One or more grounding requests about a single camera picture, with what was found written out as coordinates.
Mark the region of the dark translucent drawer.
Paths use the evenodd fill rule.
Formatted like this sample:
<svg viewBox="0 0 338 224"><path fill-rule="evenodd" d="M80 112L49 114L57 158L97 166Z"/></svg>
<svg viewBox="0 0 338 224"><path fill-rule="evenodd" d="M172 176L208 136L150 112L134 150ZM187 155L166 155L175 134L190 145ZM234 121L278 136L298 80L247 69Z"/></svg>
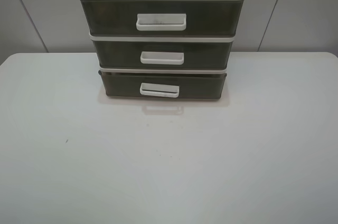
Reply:
<svg viewBox="0 0 338 224"><path fill-rule="evenodd" d="M233 37L243 1L110 1L81 0L92 35ZM139 14L185 14L181 31L140 31Z"/></svg>
<svg viewBox="0 0 338 224"><path fill-rule="evenodd" d="M109 97L217 100L227 74L121 73L99 71Z"/></svg>
<svg viewBox="0 0 338 224"><path fill-rule="evenodd" d="M223 70L232 43L93 41L103 68Z"/></svg>

